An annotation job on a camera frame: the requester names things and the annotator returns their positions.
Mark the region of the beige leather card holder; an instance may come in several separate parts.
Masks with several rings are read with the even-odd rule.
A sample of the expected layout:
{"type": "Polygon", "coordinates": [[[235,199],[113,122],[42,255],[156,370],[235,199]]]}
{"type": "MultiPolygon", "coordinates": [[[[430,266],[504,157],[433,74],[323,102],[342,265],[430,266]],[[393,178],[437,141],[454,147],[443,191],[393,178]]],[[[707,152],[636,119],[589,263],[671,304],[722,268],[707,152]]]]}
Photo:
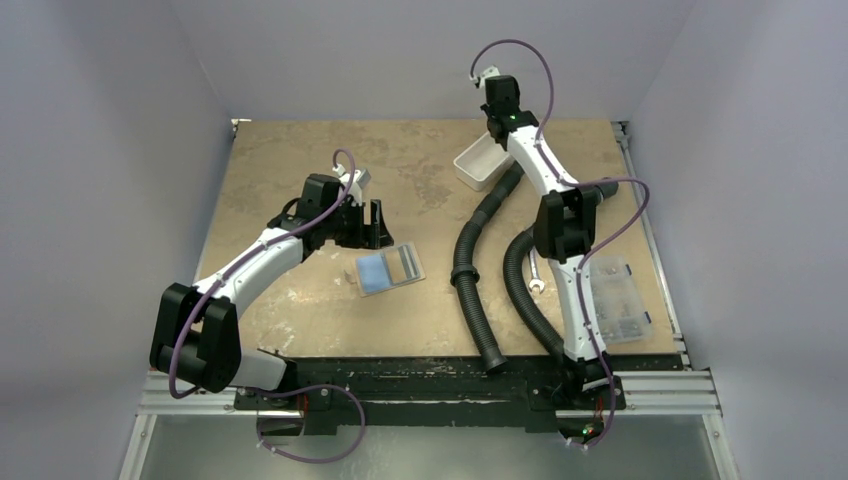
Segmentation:
{"type": "Polygon", "coordinates": [[[414,243],[404,242],[355,258],[344,277],[366,297],[422,281],[426,273],[414,243]]]}

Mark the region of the striped grey credit card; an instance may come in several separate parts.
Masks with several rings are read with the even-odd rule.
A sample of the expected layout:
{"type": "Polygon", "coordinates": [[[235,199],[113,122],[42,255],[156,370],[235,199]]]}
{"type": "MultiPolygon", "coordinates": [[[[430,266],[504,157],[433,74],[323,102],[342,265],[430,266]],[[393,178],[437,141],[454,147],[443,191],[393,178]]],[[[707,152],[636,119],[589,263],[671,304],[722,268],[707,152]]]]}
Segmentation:
{"type": "Polygon", "coordinates": [[[411,243],[400,244],[383,252],[391,287],[405,285],[424,278],[419,258],[411,243]]]}

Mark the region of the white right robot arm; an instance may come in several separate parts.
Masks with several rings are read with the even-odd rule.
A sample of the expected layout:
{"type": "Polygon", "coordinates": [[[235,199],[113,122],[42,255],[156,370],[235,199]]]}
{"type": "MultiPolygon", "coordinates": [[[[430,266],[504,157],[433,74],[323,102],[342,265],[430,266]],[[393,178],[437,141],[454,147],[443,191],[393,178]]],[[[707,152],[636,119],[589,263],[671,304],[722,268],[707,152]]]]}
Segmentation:
{"type": "Polygon", "coordinates": [[[544,137],[544,124],[520,102],[518,81],[497,69],[478,76],[481,107],[493,140],[521,169],[539,197],[535,220],[518,234],[504,256],[503,277],[519,317],[554,358],[561,372],[554,403],[578,408],[613,407],[615,376],[602,338],[590,286],[589,259],[596,238],[598,206],[618,183],[578,182],[557,160],[544,137]],[[559,334],[519,283],[520,261],[530,252],[548,262],[565,332],[559,334]]]}

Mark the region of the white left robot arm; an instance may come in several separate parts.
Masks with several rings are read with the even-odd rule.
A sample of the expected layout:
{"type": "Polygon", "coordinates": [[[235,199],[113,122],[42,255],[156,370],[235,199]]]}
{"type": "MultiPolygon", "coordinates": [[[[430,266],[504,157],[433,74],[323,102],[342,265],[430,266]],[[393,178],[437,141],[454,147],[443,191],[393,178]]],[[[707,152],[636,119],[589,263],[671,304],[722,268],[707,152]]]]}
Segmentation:
{"type": "Polygon", "coordinates": [[[311,174],[301,194],[268,221],[259,237],[214,274],[192,285],[173,283],[162,294],[149,363],[193,389],[259,389],[272,408],[297,399],[292,364],[280,354],[243,350],[239,318],[278,278],[304,263],[327,241],[379,250],[394,240],[380,200],[364,201],[365,169],[311,174]]]}

